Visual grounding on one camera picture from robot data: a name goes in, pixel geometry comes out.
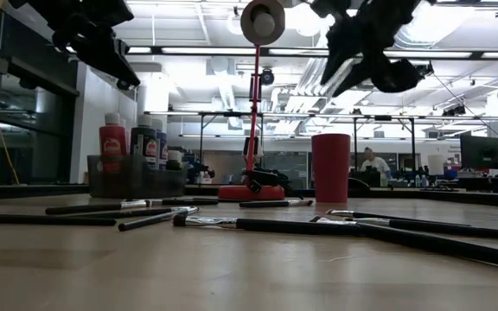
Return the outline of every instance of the table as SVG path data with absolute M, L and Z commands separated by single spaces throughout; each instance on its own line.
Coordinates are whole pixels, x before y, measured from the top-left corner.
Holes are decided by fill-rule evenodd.
M 0 200 L 0 213 L 99 203 L 87 195 Z M 428 200 L 352 199 L 350 209 L 498 227 L 498 208 Z M 200 215 L 309 220 L 330 209 Z M 498 247 L 498 241 L 460 238 Z M 368 238 L 313 237 L 159 224 L 0 225 L 0 310 L 493 310 L 498 267 Z
M 498 177 L 459 178 L 457 183 L 459 187 L 469 191 L 491 191 L 498 194 Z

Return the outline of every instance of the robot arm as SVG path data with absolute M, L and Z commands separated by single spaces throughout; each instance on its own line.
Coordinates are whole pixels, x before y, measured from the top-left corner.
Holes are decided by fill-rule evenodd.
M 409 60 L 391 63 L 384 50 L 394 44 L 394 36 L 412 20 L 412 12 L 422 0 L 364 0 L 354 17 L 346 10 L 350 0 L 315 0 L 310 7 L 320 17 L 336 17 L 329 30 L 328 63 L 321 84 L 357 54 L 362 61 L 352 67 L 333 96 L 336 97 L 365 79 L 371 79 L 382 92 L 403 92 L 424 78 Z M 434 4 L 437 0 L 425 0 Z
M 48 22 L 60 51 L 73 48 L 87 65 L 117 78 L 120 89 L 140 84 L 125 58 L 128 45 L 112 30 L 134 18 L 124 0 L 10 0 L 15 9 L 26 3 Z

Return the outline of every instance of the person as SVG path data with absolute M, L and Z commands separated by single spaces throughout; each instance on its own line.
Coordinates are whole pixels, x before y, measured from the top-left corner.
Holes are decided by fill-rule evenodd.
M 389 180 L 387 176 L 389 176 L 390 171 L 387 162 L 379 156 L 376 156 L 374 154 L 374 151 L 369 147 L 366 147 L 364 149 L 364 157 L 366 158 L 366 160 L 364 161 L 364 163 L 362 163 L 361 171 L 366 171 L 367 167 L 369 166 L 378 169 L 378 172 L 380 172 L 380 185 L 382 187 L 387 187 Z

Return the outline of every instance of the red cup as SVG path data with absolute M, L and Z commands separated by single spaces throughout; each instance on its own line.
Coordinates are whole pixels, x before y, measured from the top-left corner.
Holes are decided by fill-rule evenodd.
M 312 168 L 317 203 L 347 203 L 351 136 L 312 137 Z

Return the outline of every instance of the computer monitor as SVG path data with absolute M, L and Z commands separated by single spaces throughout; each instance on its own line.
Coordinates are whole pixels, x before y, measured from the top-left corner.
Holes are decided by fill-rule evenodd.
M 498 138 L 460 136 L 462 168 L 498 169 Z

